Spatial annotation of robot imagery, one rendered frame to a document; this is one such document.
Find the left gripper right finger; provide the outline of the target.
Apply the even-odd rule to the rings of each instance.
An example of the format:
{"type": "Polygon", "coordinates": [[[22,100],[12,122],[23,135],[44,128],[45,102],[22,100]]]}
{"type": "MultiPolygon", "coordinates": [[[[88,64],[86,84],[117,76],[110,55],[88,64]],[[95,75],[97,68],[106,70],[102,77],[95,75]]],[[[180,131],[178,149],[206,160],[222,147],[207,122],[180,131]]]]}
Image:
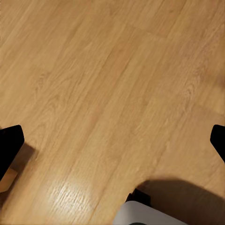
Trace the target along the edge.
{"type": "Polygon", "coordinates": [[[225,127],[217,124],[214,125],[210,141],[225,162],[225,127]]]}

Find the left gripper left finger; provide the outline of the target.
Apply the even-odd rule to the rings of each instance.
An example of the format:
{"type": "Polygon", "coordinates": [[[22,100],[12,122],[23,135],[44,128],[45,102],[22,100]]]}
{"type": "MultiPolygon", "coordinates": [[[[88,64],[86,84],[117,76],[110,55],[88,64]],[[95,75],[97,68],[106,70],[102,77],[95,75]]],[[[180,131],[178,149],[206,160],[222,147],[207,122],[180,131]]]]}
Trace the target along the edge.
{"type": "Polygon", "coordinates": [[[0,130],[0,181],[24,144],[21,125],[0,130]]]}

